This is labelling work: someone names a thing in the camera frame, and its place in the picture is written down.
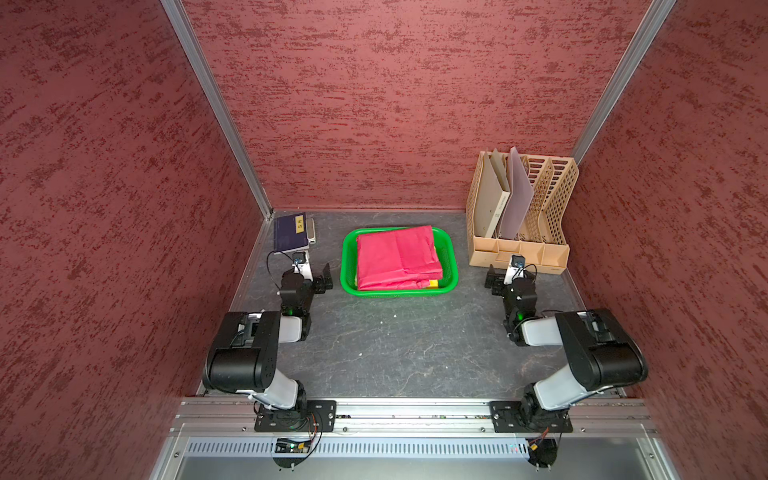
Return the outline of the pink raincoat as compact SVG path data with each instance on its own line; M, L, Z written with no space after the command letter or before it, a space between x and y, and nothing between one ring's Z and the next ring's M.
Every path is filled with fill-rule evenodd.
M443 279L431 226L362 234L356 244L361 291L427 289Z

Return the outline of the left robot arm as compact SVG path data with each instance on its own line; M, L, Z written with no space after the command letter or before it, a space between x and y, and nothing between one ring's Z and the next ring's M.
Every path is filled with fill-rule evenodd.
M227 313L206 357L205 389L246 395L283 421L307 417L306 391L279 371L278 349L307 339L314 296L332 288L329 265L313 280L287 271L281 278L279 310Z

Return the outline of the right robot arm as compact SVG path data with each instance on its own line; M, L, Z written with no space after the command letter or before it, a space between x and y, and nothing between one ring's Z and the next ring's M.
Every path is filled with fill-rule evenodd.
M525 266L489 267L484 286L503 300L504 328L519 347L561 347L566 365L528 385L518 411L532 423L598 393L640 383L649 368L639 346L608 309L537 310L536 275Z

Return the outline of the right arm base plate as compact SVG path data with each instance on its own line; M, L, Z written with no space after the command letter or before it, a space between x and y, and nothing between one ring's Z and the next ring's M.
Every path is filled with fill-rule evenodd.
M528 401L491 401L490 419L496 433L572 433L569 410L549 411Z

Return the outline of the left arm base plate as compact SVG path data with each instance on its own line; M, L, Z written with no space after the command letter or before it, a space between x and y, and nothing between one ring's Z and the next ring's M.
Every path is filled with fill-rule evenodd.
M294 409L260 408L255 432L328 433L334 430L337 402L334 400L300 401Z

